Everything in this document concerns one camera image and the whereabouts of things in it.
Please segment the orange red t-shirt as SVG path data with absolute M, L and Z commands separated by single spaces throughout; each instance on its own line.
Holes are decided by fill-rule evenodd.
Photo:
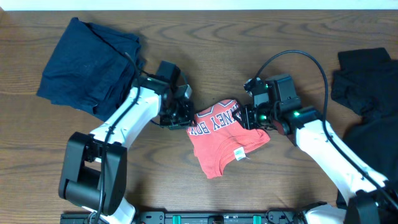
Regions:
M 244 159 L 271 140 L 262 129 L 244 129 L 233 118 L 238 109 L 236 100 L 222 100 L 197 113 L 197 124 L 187 129 L 194 156 L 208 179 L 221 177 L 228 163 Z

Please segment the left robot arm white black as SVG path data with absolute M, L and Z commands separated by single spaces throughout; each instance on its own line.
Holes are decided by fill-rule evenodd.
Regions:
M 88 213 L 64 213 L 60 223 L 133 223 L 136 208 L 124 194 L 127 154 L 139 133 L 159 117 L 159 126 L 184 129 L 193 124 L 188 83 L 138 78 L 124 103 L 89 134 L 68 140 L 58 194 Z

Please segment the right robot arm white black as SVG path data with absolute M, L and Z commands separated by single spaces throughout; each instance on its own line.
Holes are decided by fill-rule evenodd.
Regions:
M 346 208 L 311 204 L 294 223 L 397 223 L 397 184 L 360 159 L 314 107 L 245 105 L 233 112 L 245 129 L 273 128 L 307 153 L 336 185 Z

